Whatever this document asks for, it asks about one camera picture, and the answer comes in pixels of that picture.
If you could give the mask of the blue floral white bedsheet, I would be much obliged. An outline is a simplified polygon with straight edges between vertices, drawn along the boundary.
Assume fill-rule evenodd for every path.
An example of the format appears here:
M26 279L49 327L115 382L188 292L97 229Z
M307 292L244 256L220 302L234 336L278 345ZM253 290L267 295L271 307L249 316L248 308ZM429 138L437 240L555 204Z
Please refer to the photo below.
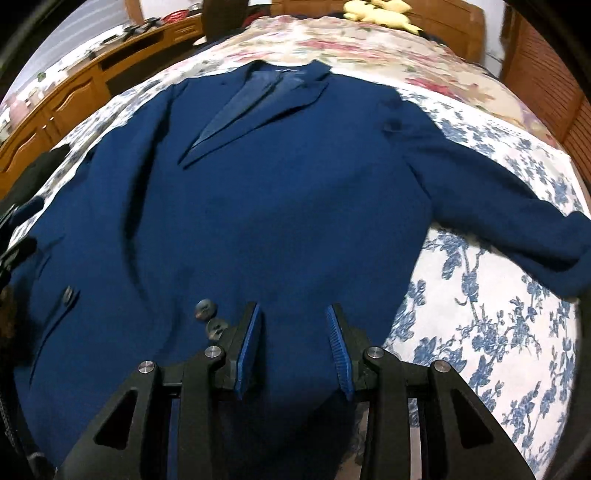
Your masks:
M187 59L142 82L79 126L71 134L72 148L64 164L44 190L46 208L15 238L35 238L35 223L74 178L86 155L144 104L184 80L240 68L194 76L190 66ZM438 93L408 83L367 81L327 66L332 74L393 88L419 106L448 139L503 166L561 213L581 213L590 222L582 190L561 151ZM533 473L542 477L566 423L578 336L573 297L554 294L476 235L433 223L388 338L372 343L419 365L448 361L506 429Z

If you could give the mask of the red floral beige blanket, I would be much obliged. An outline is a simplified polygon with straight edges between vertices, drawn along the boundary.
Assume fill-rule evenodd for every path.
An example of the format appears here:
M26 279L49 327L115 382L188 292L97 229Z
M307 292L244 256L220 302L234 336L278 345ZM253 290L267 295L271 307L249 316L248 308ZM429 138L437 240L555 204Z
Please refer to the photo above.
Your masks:
M450 97L557 148L559 141L534 113L485 68L449 48L410 33L325 16L256 19L236 35L190 58L194 76L231 71L263 60L280 66L320 61L367 81L408 83Z

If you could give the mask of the navy blue suit jacket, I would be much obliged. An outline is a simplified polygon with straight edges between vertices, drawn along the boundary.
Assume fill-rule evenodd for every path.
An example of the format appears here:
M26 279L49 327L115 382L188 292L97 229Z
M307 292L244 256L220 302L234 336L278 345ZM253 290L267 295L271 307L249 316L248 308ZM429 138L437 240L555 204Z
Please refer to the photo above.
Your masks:
M554 294L590 285L590 222L448 139L385 85L313 62L184 80L110 131L35 223L12 280L14 378L60 465L142 361L206 346L195 309L266 316L260 479L331 479L351 417L325 309L384 342L433 223L494 245Z

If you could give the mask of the grey zebra window blind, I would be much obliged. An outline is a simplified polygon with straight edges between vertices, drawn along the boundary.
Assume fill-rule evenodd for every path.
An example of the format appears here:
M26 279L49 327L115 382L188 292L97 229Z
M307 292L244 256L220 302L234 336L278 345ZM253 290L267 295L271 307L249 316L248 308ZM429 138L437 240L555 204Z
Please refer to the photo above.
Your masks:
M127 21L128 15L121 0L84 1L41 43L1 99L21 90L75 48Z

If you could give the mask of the yellow plush toy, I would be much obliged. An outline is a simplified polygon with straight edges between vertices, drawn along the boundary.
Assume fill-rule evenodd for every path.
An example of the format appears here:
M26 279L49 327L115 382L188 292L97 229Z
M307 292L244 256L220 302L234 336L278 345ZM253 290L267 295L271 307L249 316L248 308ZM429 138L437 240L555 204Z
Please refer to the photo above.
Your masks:
M372 23L419 35L422 28L414 25L407 16L411 10L411 5L400 0L352 0L344 4L344 17L351 21Z

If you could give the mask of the dark wooden chair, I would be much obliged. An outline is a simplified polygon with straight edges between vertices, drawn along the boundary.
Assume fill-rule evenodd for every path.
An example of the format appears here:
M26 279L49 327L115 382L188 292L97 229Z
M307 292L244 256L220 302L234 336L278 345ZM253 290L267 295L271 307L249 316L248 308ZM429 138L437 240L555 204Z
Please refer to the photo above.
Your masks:
M249 10L247 0L204 0L200 22L206 42L217 41L242 27Z

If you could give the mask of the wooden bed headboard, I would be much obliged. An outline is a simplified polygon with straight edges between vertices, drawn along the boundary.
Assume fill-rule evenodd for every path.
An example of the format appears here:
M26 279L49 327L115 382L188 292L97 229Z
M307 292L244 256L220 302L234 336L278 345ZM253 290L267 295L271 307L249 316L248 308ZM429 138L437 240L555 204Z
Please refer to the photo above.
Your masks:
M477 5L460 0L410 0L408 16L413 24L435 35L458 56L480 63L485 54L485 12ZM271 2L270 13L321 17L344 11L345 1L290 1Z

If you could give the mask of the folded black garment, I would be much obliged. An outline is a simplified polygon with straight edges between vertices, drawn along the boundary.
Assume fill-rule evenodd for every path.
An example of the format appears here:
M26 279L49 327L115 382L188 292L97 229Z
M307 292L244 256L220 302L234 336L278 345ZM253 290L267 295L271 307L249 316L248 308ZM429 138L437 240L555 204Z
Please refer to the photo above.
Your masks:
M1 200L1 216L14 205L21 206L29 201L63 163L69 152L70 145L64 144L42 153L28 165Z

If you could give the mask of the wooden louvered wardrobe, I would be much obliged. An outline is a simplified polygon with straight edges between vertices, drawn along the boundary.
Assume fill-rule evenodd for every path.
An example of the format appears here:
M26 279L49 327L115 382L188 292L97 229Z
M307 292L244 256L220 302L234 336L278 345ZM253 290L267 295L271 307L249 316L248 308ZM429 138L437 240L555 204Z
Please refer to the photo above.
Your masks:
M503 83L541 120L589 183L590 100L556 51L520 14L513 14L503 32Z

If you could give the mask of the red plastic basket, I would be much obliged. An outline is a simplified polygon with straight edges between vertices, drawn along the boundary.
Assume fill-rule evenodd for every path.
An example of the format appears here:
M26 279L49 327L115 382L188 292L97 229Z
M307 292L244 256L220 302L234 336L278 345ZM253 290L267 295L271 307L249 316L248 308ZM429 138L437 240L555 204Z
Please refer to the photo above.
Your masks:
M188 11L187 10L177 10L174 12L171 12L167 15L165 15L164 17L161 18L161 22L163 24L173 24L182 20L185 20L188 16Z

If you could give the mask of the long wooden desk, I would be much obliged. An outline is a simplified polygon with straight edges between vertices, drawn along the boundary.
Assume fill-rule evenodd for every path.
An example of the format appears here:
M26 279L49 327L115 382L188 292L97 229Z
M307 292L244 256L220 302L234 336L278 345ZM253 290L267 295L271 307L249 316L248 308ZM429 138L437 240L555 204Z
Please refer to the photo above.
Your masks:
M96 56L58 84L1 146L1 195L112 97L187 57L201 36L199 15L154 28Z

